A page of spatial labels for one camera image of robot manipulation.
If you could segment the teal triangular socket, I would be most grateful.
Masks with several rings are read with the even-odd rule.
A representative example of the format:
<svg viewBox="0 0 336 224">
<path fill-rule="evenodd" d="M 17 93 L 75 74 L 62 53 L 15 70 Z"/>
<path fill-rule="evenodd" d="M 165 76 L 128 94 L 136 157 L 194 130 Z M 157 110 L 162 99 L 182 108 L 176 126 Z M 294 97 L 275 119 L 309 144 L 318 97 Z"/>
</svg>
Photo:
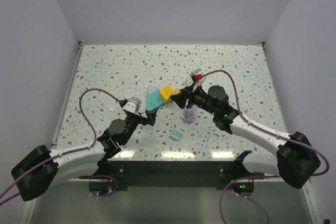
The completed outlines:
<svg viewBox="0 0 336 224">
<path fill-rule="evenodd" d="M 148 111 L 161 107 L 164 104 L 160 98 L 160 89 L 154 86 L 148 86 L 146 93 L 146 109 Z"/>
</svg>

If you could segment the yellow cube socket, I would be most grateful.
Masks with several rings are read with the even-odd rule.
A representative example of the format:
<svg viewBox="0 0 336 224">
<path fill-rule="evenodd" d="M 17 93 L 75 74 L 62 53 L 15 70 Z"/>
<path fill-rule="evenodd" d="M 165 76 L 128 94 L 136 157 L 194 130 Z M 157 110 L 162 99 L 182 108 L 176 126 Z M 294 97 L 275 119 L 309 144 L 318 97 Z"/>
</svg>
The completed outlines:
<svg viewBox="0 0 336 224">
<path fill-rule="evenodd" d="M 159 90 L 159 97 L 163 103 L 169 102 L 172 92 L 173 89 L 170 85 L 166 85 Z"/>
</svg>

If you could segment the yellow small plug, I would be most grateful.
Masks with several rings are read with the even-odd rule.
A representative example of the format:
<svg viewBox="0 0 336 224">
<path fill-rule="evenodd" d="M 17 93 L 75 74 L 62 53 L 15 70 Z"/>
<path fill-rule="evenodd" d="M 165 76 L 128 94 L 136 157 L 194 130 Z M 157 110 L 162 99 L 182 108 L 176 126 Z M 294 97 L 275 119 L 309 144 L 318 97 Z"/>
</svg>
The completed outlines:
<svg viewBox="0 0 336 224">
<path fill-rule="evenodd" d="M 171 95 L 177 95 L 177 94 L 180 94 L 180 93 L 181 93 L 180 89 L 174 89 L 174 90 L 172 90 Z"/>
</svg>

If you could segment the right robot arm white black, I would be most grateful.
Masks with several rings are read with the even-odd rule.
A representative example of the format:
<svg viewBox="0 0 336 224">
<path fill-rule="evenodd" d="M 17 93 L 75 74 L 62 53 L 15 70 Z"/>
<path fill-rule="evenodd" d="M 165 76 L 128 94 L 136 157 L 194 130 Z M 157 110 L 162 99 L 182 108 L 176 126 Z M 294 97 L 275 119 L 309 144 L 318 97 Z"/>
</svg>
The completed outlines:
<svg viewBox="0 0 336 224">
<path fill-rule="evenodd" d="M 251 173 L 270 174 L 300 189 L 321 165 L 304 134 L 279 132 L 241 115 L 229 104 L 229 97 L 221 86 L 211 86 L 207 92 L 202 87 L 189 86 L 170 98 L 181 109 L 195 105 L 212 114 L 218 129 L 245 138 L 273 155 L 270 161 L 237 162 L 234 173 L 239 178 L 246 178 Z"/>
</svg>

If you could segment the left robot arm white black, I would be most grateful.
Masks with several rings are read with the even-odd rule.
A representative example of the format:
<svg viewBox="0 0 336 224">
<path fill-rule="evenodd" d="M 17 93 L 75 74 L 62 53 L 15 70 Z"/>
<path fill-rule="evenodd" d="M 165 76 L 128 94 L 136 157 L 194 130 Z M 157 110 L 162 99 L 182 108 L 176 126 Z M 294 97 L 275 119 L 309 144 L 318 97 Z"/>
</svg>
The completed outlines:
<svg viewBox="0 0 336 224">
<path fill-rule="evenodd" d="M 157 109 L 140 113 L 126 112 L 125 119 L 115 119 L 97 138 L 94 146 L 49 150 L 41 145 L 34 148 L 11 171 L 23 201 L 30 201 L 55 184 L 69 179 L 92 176 L 103 178 L 108 174 L 105 162 L 121 152 L 121 146 L 131 138 L 138 125 L 153 126 Z"/>
</svg>

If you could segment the teal small plug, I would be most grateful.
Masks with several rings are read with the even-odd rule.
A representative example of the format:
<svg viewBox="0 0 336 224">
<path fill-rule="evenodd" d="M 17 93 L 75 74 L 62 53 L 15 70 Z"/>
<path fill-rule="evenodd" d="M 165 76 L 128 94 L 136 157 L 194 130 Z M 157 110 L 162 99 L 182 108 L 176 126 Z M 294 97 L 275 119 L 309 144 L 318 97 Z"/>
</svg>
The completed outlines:
<svg viewBox="0 0 336 224">
<path fill-rule="evenodd" d="M 181 139 L 181 136 L 182 136 L 182 134 L 181 134 L 181 132 L 179 132 L 179 131 L 177 131 L 177 130 L 173 130 L 171 133 L 170 133 L 170 135 L 169 135 L 169 138 L 171 139 L 171 140 L 174 140 L 174 141 L 179 141 L 180 139 Z"/>
</svg>

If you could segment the purple power strip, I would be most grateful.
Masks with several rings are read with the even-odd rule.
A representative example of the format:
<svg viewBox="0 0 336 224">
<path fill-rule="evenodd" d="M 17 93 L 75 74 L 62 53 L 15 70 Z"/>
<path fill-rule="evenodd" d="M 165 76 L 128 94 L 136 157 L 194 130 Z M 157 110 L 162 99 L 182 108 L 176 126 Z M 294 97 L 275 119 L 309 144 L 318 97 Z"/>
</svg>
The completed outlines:
<svg viewBox="0 0 336 224">
<path fill-rule="evenodd" d="M 195 106 L 183 108 L 183 122 L 191 124 L 195 120 Z"/>
</svg>

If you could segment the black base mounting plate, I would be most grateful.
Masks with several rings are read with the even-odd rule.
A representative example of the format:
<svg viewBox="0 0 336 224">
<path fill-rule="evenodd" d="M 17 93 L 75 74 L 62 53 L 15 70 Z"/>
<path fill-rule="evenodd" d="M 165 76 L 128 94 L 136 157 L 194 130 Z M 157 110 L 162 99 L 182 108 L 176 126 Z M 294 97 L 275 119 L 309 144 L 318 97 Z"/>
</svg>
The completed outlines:
<svg viewBox="0 0 336 224">
<path fill-rule="evenodd" d="M 104 195 L 117 187 L 214 187 L 223 189 L 229 182 L 252 176 L 242 161 L 106 161 L 89 179 L 91 193 Z"/>
</svg>

